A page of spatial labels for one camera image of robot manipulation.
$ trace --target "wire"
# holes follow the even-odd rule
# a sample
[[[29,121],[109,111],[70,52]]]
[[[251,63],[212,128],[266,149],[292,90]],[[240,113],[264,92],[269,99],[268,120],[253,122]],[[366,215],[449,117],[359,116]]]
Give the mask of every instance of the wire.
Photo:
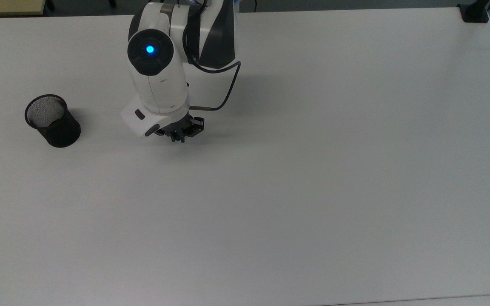
[[[204,107],[204,106],[191,106],[190,107],[190,110],[218,111],[226,104],[226,102],[228,101],[228,99],[230,97],[230,94],[232,93],[232,89],[234,88],[234,84],[235,84],[236,79],[237,79],[237,74],[239,73],[239,68],[241,68],[241,62],[239,62],[239,61],[234,62],[234,64],[232,64],[226,68],[222,68],[222,69],[218,69],[218,70],[208,70],[206,68],[203,68],[202,66],[200,66],[196,62],[196,58],[194,58],[190,54],[190,50],[188,49],[188,44],[187,44],[187,35],[188,35],[188,25],[185,26],[185,29],[184,29],[183,34],[182,34],[182,46],[183,46],[183,49],[185,50],[185,54],[186,54],[186,57],[188,58],[188,60],[194,65],[194,67],[198,68],[200,71],[206,72],[208,74],[220,74],[220,73],[226,72],[226,71],[228,71],[234,67],[237,67],[236,72],[234,74],[234,78],[232,79],[232,83],[230,84],[230,88],[228,89],[228,93],[226,93],[226,97],[224,98],[224,101],[219,106],[217,106],[215,108]]]

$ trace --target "table surface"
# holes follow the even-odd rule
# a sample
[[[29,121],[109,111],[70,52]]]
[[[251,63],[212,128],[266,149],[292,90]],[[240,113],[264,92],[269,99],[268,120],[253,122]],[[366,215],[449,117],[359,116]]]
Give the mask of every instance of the table surface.
[[[45,0],[0,0],[0,15],[41,15]]]
[[[490,295],[490,22],[239,14],[228,104],[139,139],[131,16],[0,19],[0,305],[313,306]],[[193,105],[231,73],[187,67]],[[24,121],[66,99],[82,135]]]

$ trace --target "cup rim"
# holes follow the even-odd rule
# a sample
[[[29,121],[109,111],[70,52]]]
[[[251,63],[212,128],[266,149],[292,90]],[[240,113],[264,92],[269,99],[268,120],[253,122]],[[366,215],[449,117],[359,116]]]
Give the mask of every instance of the cup rim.
[[[64,107],[64,114],[62,115],[61,118],[59,119],[56,119],[54,120],[54,122],[52,122],[51,124],[49,124],[49,126],[45,126],[44,128],[43,127],[38,127],[36,125],[34,125],[33,123],[31,123],[29,120],[28,120],[28,110],[29,110],[29,107],[31,107],[31,105],[37,101],[38,99],[41,99],[41,98],[44,98],[44,97],[55,97],[56,99],[60,100],[60,103],[62,104],[62,106]],[[64,120],[64,117],[66,116],[66,112],[68,111],[68,104],[66,103],[66,101],[58,96],[58,95],[54,95],[54,94],[47,94],[47,95],[41,95],[39,97],[36,97],[35,99],[33,99],[29,104],[28,106],[26,106],[26,110],[24,111],[24,118],[26,120],[26,123],[31,126],[32,128],[35,128],[36,130],[48,130],[49,128],[54,128],[57,124],[59,124],[62,120]]]

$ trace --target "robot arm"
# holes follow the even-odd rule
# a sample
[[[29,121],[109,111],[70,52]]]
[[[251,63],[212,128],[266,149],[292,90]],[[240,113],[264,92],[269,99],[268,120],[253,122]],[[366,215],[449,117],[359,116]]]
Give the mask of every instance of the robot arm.
[[[233,0],[146,4],[130,24],[128,59],[137,95],[121,112],[124,121],[139,136],[155,133],[172,141],[201,132],[203,119],[188,112],[183,62],[222,68],[235,59],[235,42]]]

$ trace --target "black mesh cup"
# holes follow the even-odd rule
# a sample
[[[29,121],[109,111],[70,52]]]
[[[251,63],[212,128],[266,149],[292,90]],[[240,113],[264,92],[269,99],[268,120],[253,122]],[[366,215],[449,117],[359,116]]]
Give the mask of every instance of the black mesh cup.
[[[41,133],[49,145],[67,147],[80,136],[80,125],[57,95],[42,95],[26,107],[26,122]]]

